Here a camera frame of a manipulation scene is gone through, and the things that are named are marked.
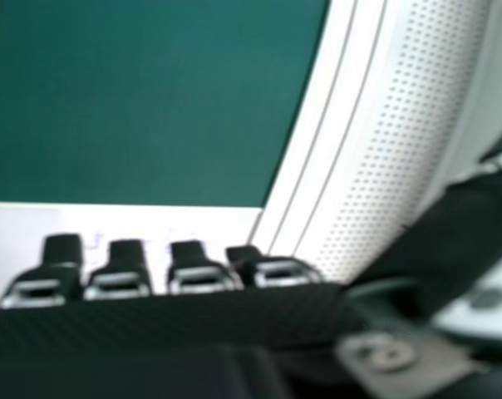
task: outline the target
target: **perforated white surface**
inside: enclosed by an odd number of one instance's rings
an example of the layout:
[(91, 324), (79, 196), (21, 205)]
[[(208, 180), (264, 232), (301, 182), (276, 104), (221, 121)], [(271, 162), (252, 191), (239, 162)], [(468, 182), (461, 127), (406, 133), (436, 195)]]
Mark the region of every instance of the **perforated white surface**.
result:
[(376, 100), (362, 93), (295, 251), (332, 280), (352, 279), (411, 222), (462, 109), (490, 7), (489, 0), (400, 4), (384, 72), (372, 83)]

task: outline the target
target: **green panel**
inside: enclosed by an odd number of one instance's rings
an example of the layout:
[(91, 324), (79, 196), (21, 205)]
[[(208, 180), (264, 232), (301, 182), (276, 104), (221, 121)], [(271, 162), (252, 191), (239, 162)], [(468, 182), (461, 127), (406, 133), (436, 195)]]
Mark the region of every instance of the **green panel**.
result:
[(325, 0), (0, 0), (0, 201), (261, 206)]

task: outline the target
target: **perforated panel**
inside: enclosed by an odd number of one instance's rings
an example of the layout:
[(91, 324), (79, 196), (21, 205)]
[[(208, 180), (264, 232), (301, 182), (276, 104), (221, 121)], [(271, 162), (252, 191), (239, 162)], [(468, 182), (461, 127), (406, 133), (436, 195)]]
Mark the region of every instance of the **perforated panel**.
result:
[(411, 222), (460, 114), (489, 5), (401, 2), (371, 117), (353, 122), (296, 251), (328, 278), (352, 279)]

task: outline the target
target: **green board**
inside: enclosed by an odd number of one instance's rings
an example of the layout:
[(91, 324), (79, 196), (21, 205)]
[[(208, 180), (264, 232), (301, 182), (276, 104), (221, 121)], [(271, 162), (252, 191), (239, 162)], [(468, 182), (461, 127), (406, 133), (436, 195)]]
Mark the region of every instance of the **green board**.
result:
[(0, 201), (262, 206), (325, 0), (0, 0)]

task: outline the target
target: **chalkboard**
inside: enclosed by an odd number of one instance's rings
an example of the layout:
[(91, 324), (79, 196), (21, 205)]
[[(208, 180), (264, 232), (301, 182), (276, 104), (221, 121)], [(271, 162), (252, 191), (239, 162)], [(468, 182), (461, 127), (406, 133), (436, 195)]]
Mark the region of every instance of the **chalkboard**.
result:
[(0, 0), (0, 201), (262, 206), (325, 0)]

